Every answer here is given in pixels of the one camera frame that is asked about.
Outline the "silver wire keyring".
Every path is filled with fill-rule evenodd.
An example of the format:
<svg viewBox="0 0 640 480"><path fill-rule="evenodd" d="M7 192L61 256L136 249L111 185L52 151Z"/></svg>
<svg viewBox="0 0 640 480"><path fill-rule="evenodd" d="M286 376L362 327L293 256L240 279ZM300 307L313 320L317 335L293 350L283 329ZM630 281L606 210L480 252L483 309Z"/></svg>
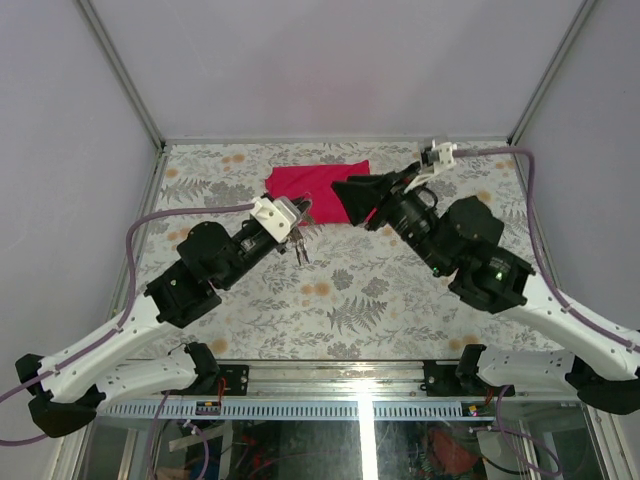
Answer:
<svg viewBox="0 0 640 480"><path fill-rule="evenodd" d="M312 199L308 196L300 196L293 199L293 203L299 211L300 220L298 225L301 227L315 225L316 222L311 215Z"/></svg>

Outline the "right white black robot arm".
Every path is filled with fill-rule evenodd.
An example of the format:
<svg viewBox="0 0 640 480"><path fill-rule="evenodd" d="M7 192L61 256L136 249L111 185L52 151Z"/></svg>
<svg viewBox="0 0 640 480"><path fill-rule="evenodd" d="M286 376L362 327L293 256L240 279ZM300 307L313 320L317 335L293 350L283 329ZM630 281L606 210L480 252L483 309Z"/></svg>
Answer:
<svg viewBox="0 0 640 480"><path fill-rule="evenodd" d="M458 387L472 395L486 388L561 393L616 415L638 411L638 332L601 316L596 330L582 324L576 307L558 300L529 262L500 247L504 224L482 201L465 197L438 214L408 187L415 169L351 176L331 188L352 225L390 226L434 276L450 278L462 303L518 321L559 346L542 352L471 345L455 371Z"/></svg>

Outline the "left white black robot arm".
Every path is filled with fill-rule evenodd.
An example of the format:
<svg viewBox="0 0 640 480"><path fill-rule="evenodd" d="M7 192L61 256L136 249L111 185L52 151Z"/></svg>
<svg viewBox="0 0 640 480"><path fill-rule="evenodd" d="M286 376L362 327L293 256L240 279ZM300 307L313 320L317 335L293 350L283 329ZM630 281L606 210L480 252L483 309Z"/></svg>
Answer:
<svg viewBox="0 0 640 480"><path fill-rule="evenodd" d="M152 361L129 360L217 308L219 291L230 290L269 253L284 252L310 207L306 198L263 195L236 207L248 217L235 234L212 220L196 224L178 245L175 263L142 293L129 288L122 312L54 355L17 360L34 424L44 435L60 438L126 399L157 392L215 393L220 367L204 343L188 343Z"/></svg>

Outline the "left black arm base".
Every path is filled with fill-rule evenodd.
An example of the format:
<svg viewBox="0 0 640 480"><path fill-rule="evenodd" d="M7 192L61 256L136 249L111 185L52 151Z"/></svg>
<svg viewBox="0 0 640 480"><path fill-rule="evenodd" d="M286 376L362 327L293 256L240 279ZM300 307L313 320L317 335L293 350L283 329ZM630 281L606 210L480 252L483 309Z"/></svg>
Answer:
<svg viewBox="0 0 640 480"><path fill-rule="evenodd" d="M185 353L193 361L195 380L183 390L186 395L216 395L223 398L246 396L250 367L243 364L219 364L204 343L190 343Z"/></svg>

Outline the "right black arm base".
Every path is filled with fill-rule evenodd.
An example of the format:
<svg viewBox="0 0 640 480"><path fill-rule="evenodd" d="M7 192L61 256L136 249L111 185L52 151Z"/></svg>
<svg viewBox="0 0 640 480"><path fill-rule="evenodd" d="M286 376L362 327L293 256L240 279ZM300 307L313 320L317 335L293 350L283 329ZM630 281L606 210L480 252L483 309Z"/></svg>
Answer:
<svg viewBox="0 0 640 480"><path fill-rule="evenodd" d="M499 394L502 384L487 383L479 376L481 355L489 351L484 344L464 347L458 360L423 360L424 380L420 389L428 397L472 397Z"/></svg>

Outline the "bunch of metal keys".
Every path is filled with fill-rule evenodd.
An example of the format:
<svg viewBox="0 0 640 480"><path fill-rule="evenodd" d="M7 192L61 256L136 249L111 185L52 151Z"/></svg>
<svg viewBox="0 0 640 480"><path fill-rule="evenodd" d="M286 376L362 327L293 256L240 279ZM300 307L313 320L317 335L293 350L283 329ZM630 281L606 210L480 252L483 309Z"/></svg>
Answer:
<svg viewBox="0 0 640 480"><path fill-rule="evenodd" d="M294 247L296 258L300 266L309 264L310 259L306 249L305 239L299 228L294 228L290 233L290 241Z"/></svg>

